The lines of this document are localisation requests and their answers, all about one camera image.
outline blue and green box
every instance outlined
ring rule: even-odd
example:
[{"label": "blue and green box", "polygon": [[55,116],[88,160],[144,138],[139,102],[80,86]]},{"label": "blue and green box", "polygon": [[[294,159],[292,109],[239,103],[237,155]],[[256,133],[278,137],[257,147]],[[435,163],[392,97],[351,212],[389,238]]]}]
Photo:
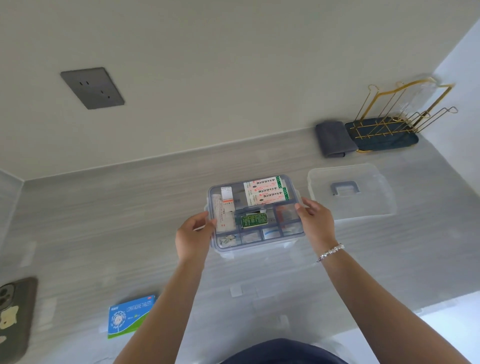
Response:
[{"label": "blue and green box", "polygon": [[155,296],[150,295],[115,306],[108,311],[108,338],[114,338],[140,327],[155,303]]}]

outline electrical socket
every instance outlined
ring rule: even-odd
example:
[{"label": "electrical socket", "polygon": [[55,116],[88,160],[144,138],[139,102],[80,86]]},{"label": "electrical socket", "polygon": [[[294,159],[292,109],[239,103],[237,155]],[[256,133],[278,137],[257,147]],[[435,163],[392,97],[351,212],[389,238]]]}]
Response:
[{"label": "electrical socket", "polygon": [[89,110],[125,104],[104,67],[63,71],[60,76]]}]

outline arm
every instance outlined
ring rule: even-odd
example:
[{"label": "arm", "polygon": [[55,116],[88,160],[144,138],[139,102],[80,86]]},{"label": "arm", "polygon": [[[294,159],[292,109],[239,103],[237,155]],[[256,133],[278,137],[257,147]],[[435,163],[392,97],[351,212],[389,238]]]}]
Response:
[{"label": "arm", "polygon": [[[202,212],[192,216],[178,229],[175,245],[179,264],[114,364],[175,363],[216,226],[215,219],[205,221],[207,215]],[[203,225],[203,229],[194,231]]]},{"label": "arm", "polygon": [[[320,256],[338,245],[330,210],[303,198],[297,204],[305,233]],[[442,336],[388,293],[347,252],[329,255],[323,266],[378,361],[468,363]]]}]

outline person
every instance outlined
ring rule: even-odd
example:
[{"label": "person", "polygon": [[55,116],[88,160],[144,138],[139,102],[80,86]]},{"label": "person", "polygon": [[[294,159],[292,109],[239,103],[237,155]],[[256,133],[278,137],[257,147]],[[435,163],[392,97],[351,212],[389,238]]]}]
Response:
[{"label": "person", "polygon": [[[338,246],[330,211],[303,198],[296,204],[316,255]],[[207,212],[187,219],[175,238],[179,262],[146,320],[116,358],[116,364],[174,363],[200,283],[216,220]],[[335,289],[381,364],[468,363],[442,336],[376,282],[345,250],[322,260]],[[316,346],[287,339],[257,344],[225,364],[345,363]]]}]

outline phone case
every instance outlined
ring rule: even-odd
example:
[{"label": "phone case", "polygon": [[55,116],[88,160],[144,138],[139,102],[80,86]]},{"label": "phone case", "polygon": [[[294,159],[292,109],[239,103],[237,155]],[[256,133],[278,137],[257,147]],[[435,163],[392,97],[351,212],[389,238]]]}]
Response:
[{"label": "phone case", "polygon": [[37,285],[28,277],[0,287],[0,364],[15,363],[27,351]]}]

